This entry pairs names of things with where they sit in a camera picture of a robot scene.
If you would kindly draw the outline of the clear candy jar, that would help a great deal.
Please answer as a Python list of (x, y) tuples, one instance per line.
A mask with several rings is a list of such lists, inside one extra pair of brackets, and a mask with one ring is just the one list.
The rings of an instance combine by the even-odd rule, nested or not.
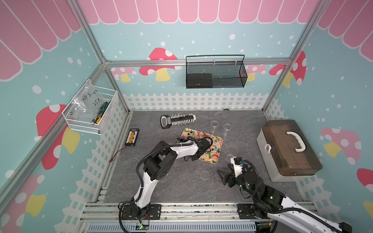
[(211, 121), (210, 125), (215, 129), (219, 126), (219, 123), (216, 120), (213, 120), (213, 121)]
[(226, 124), (224, 124), (223, 128), (224, 128), (225, 131), (230, 131), (232, 129), (232, 125), (229, 124), (229, 123), (226, 123)]

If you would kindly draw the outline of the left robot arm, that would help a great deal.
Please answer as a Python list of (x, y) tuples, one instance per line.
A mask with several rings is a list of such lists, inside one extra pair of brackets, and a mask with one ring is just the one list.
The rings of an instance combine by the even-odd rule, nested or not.
[(119, 220), (132, 217), (143, 220), (149, 214), (152, 194), (157, 183), (163, 179), (174, 162), (180, 158), (198, 160), (213, 145), (213, 139), (204, 136), (195, 139), (191, 136), (178, 138), (177, 143), (169, 144), (165, 141), (159, 142), (155, 148), (143, 157), (136, 166), (136, 174), (140, 179), (137, 193), (130, 201), (119, 203)]

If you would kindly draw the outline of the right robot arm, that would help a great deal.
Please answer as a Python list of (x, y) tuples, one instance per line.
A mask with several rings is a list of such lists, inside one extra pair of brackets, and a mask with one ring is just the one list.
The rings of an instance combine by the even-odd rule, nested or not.
[(266, 185), (257, 168), (248, 160), (232, 157), (227, 165), (230, 172), (217, 170), (223, 185), (239, 187), (248, 194), (253, 204), (249, 214), (257, 218), (269, 218), (292, 228), (299, 233), (351, 233), (352, 226), (346, 222), (327, 220), (301, 207), (277, 189)]

